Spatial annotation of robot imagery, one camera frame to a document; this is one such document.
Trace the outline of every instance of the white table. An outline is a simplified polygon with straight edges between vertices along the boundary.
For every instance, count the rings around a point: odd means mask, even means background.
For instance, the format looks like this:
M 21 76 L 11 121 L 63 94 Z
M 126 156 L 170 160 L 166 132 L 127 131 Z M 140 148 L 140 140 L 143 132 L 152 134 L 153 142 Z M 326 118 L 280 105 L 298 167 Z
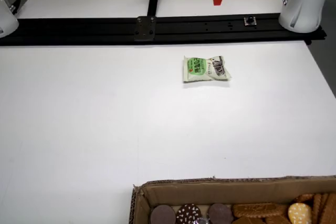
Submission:
M 29 0 L 21 18 L 135 17 L 148 0 Z M 158 16 L 281 0 L 160 0 Z M 223 55 L 231 82 L 182 83 Z M 303 42 L 0 48 L 0 223 L 123 223 L 148 180 L 336 174 L 336 100 Z

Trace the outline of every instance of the cardboard edge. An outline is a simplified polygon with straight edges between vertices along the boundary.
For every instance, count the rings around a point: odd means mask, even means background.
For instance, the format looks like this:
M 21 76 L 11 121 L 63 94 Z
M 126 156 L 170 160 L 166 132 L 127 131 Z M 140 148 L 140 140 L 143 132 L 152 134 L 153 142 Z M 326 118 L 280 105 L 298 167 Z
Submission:
M 153 180 L 149 181 L 142 186 L 138 187 L 139 191 L 147 186 L 155 186 L 155 185 L 162 185 L 162 184 L 186 184 L 186 183 L 213 183 L 213 182 L 220 182 L 220 183 L 248 183 L 248 182 L 278 182 L 281 180 L 306 180 L 306 179 L 329 179 L 329 178 L 336 178 L 336 175 L 331 176 L 286 176 L 286 177 L 276 177 L 276 178 L 197 178 L 197 179 L 167 179 L 167 180 Z
M 131 197 L 131 206 L 130 206 L 130 216 L 129 216 L 129 224 L 133 224 L 134 221 L 134 212 L 135 212 L 135 199 L 137 197 L 137 191 L 133 189 L 132 197 Z

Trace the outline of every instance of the snack bag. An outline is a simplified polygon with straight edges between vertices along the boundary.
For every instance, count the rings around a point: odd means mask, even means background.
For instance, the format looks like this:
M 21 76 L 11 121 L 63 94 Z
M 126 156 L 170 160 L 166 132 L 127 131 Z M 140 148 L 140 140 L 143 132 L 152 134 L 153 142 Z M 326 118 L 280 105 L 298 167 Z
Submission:
M 210 59 L 184 57 L 183 81 L 226 81 L 231 75 L 224 68 L 223 56 Z

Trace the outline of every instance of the cardboard box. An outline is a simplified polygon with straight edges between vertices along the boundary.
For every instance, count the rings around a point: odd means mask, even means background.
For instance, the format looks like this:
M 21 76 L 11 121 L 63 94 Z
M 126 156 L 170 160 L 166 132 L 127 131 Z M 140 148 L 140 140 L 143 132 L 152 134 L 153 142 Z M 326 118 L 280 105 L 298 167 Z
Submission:
M 158 180 L 134 187 L 129 224 L 149 224 L 153 208 L 196 204 L 202 215 L 213 203 L 274 202 L 288 204 L 305 193 L 336 192 L 336 176 L 261 179 Z

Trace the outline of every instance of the white cylinder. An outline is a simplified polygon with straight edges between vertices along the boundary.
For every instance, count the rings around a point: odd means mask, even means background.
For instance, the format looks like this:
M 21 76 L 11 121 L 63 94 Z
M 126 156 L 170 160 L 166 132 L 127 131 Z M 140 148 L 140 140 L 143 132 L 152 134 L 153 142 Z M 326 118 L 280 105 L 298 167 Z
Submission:
M 279 17 L 280 25 L 296 33 L 315 31 L 320 26 L 325 1 L 287 0 Z
M 14 32 L 19 26 L 19 22 L 12 14 L 4 0 L 0 0 L 0 38 Z

